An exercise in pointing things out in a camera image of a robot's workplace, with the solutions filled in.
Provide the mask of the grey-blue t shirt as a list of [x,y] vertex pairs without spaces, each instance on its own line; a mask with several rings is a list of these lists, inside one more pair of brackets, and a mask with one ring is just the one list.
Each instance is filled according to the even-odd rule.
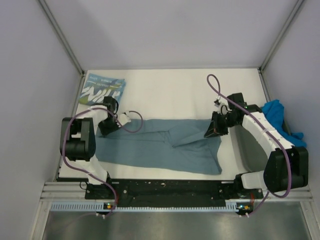
[[100,162],[220,175],[219,137],[205,138],[208,119],[133,119],[124,128],[96,134]]

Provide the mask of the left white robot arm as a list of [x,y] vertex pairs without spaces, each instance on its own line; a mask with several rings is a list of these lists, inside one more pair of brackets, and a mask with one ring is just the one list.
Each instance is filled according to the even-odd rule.
[[76,118],[65,117],[61,123],[60,154],[70,169],[86,174],[88,182],[96,186],[102,198],[109,198],[114,191],[107,182],[108,172],[102,168],[96,152],[96,133],[103,136],[117,131],[117,111],[119,103],[107,96],[101,103],[95,103]]

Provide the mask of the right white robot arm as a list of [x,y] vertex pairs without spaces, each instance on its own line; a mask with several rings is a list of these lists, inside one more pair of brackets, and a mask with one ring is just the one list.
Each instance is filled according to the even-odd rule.
[[228,96],[230,102],[216,100],[218,111],[213,111],[205,138],[227,135],[229,129],[241,126],[256,140],[264,151],[267,162],[264,170],[241,173],[236,176],[233,192],[245,198],[252,189],[271,193],[302,188],[308,185],[309,153],[304,146],[296,146],[285,139],[267,120],[256,104],[248,105],[242,93]]

